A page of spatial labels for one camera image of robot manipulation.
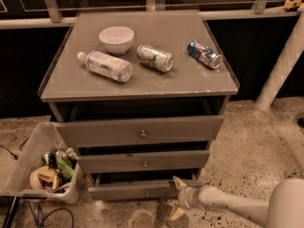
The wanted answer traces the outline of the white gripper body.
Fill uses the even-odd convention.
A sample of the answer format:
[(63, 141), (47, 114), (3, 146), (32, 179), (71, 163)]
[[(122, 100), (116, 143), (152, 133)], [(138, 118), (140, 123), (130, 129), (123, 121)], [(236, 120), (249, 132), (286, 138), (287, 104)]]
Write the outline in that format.
[(199, 189), (195, 187), (182, 187), (178, 194), (180, 207), (191, 209), (199, 207)]

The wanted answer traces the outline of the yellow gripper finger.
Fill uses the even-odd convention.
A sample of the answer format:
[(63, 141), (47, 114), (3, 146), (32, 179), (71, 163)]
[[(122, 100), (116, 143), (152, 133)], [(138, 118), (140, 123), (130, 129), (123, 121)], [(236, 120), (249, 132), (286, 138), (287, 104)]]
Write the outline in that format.
[(174, 180), (175, 186), (178, 190), (181, 190), (182, 188), (187, 187), (187, 184), (183, 180), (181, 180), (179, 177), (174, 176), (173, 180)]
[(175, 205), (168, 219), (174, 221), (181, 218), (184, 214), (185, 214), (185, 210), (180, 206)]

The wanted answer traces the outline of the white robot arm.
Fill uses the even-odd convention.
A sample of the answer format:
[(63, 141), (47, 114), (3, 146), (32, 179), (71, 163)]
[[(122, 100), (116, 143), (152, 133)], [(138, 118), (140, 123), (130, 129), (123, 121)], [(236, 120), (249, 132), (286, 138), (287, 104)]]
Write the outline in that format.
[(269, 200), (251, 199), (225, 193), (215, 186), (192, 187), (173, 177), (178, 204), (170, 220), (190, 209), (221, 209), (247, 219), (262, 228), (304, 228), (304, 180), (287, 179), (279, 183)]

